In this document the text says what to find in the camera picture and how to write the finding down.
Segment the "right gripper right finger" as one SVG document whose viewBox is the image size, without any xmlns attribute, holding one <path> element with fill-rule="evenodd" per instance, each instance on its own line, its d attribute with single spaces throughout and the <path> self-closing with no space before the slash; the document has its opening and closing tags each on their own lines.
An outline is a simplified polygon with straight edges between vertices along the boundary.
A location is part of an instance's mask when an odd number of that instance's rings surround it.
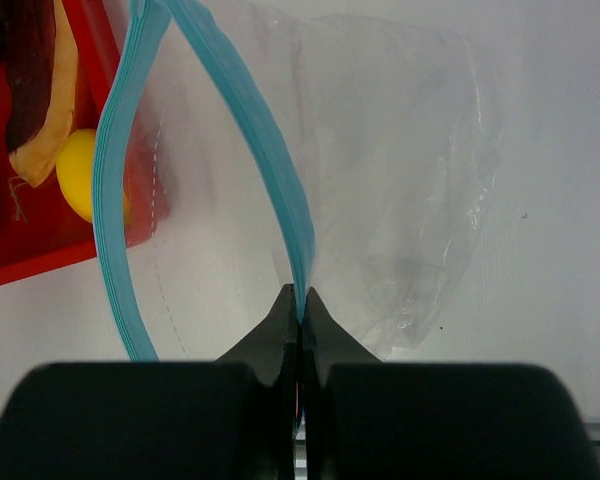
<svg viewBox="0 0 600 480">
<path fill-rule="evenodd" d="M 600 479 L 578 409 L 545 368 L 385 363 L 316 292 L 300 331 L 312 479 Z"/>
</svg>

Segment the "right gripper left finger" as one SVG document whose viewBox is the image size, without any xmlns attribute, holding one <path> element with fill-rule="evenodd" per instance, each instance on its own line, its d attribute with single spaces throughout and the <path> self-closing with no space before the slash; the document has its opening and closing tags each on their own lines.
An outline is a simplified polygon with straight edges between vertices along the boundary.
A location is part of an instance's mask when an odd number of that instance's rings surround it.
<svg viewBox="0 0 600 480">
<path fill-rule="evenodd" d="M 290 479 L 298 327 L 291 287 L 212 362 L 31 370 L 0 416 L 0 479 Z"/>
</svg>

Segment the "clear zip top bag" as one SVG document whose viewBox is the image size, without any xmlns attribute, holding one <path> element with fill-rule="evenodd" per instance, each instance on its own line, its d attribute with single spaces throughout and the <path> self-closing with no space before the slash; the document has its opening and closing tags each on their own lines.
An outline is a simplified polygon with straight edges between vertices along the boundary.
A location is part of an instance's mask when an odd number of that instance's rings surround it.
<svg viewBox="0 0 600 480">
<path fill-rule="evenodd" d="M 381 359 L 418 346 L 472 259 L 502 133 L 495 61 L 464 35 L 130 2 L 93 200 L 128 357 L 196 358 L 288 283 Z"/>
</svg>

